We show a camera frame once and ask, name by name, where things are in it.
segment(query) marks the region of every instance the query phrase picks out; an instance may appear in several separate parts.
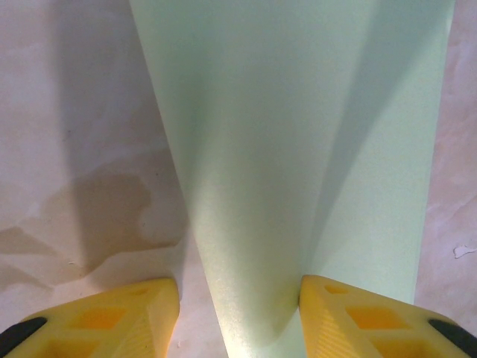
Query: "light green paper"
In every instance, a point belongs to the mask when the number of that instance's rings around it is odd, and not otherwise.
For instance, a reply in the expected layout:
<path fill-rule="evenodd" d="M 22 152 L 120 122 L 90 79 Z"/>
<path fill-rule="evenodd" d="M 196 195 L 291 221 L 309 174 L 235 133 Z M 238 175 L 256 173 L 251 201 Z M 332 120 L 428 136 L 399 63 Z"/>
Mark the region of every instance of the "light green paper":
<path fill-rule="evenodd" d="M 453 1 L 131 5 L 229 356 L 303 273 L 412 302 Z"/>

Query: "black rubber tip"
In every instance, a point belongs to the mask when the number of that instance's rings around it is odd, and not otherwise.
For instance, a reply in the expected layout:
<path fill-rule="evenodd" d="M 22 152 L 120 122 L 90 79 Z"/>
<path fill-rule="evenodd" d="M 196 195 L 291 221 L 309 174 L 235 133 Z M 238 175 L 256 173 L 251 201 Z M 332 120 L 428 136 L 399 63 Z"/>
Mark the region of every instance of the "black rubber tip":
<path fill-rule="evenodd" d="M 47 319 L 45 317 L 35 317 L 28 321 L 14 324 L 0 333 L 0 358 L 9 354 L 16 346 L 37 332 L 46 322 Z"/>
<path fill-rule="evenodd" d="M 477 338 L 464 328 L 435 318 L 429 319 L 429 324 L 465 354 L 477 358 Z"/>

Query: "paint chip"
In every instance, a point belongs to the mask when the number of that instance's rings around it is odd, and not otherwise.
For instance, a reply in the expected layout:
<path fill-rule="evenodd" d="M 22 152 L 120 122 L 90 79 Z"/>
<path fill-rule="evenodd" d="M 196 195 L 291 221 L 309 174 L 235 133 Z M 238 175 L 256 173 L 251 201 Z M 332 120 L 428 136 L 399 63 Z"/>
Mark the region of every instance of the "paint chip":
<path fill-rule="evenodd" d="M 476 252 L 477 248 L 468 248 L 466 245 L 458 246 L 454 249 L 454 257 L 458 259 L 463 257 L 465 254 L 470 254 L 471 252 Z"/>

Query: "wall surface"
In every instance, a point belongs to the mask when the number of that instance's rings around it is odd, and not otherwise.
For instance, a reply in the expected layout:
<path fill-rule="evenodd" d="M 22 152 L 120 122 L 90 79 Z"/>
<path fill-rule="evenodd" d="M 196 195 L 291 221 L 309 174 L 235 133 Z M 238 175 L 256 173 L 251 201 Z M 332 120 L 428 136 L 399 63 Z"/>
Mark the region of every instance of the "wall surface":
<path fill-rule="evenodd" d="M 416 290 L 474 334 L 476 24 L 458 0 Z M 169 356 L 226 357 L 127 1 L 0 1 L 0 34 L 0 330 L 173 273 Z"/>
<path fill-rule="evenodd" d="M 172 274 L 170 356 L 223 355 L 128 1 L 0 1 L 0 34 L 0 330 Z"/>
<path fill-rule="evenodd" d="M 477 2 L 449 38 L 415 303 L 477 335 Z"/>

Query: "yellow plastic part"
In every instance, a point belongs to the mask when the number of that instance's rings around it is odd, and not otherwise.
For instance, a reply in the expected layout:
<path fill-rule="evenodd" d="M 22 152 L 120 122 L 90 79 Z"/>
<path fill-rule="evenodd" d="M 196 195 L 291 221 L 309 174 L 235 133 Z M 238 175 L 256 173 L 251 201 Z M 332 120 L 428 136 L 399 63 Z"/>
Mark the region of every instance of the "yellow plastic part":
<path fill-rule="evenodd" d="M 124 286 L 36 313 L 48 319 L 8 358 L 165 357 L 177 317 L 174 280 Z"/>
<path fill-rule="evenodd" d="M 325 277 L 303 277 L 300 317 L 308 358 L 468 357 L 428 323 L 450 319 Z"/>

